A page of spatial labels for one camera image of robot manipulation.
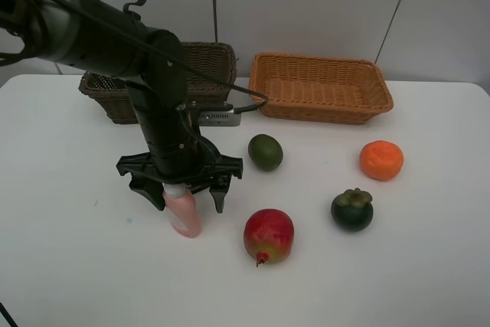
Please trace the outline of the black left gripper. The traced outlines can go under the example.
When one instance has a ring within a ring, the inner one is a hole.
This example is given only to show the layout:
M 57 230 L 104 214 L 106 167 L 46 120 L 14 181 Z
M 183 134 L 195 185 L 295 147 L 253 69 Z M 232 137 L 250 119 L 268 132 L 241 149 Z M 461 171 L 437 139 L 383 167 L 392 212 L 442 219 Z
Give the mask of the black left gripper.
M 232 178 L 243 176 L 243 160 L 223 155 L 208 139 L 147 143 L 148 151 L 123 156 L 116 164 L 121 176 L 131 175 L 131 191 L 164 211 L 164 185 L 183 185 L 195 193 L 206 188 L 218 214 L 224 211 Z

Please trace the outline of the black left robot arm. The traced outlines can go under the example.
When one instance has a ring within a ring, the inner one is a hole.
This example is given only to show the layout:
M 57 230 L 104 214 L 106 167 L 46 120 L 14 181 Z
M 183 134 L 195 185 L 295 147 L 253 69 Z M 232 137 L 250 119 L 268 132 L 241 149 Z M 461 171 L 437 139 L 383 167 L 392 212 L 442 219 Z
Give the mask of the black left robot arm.
M 190 67 L 174 34 L 103 0 L 1 0 L 1 26 L 24 44 L 2 53 L 4 65 L 37 57 L 122 81 L 149 148 L 117 163 L 119 174 L 131 175 L 134 192 L 163 210 L 172 189 L 206 189 L 223 211 L 243 162 L 201 135 L 198 120 L 211 105 L 188 103 Z

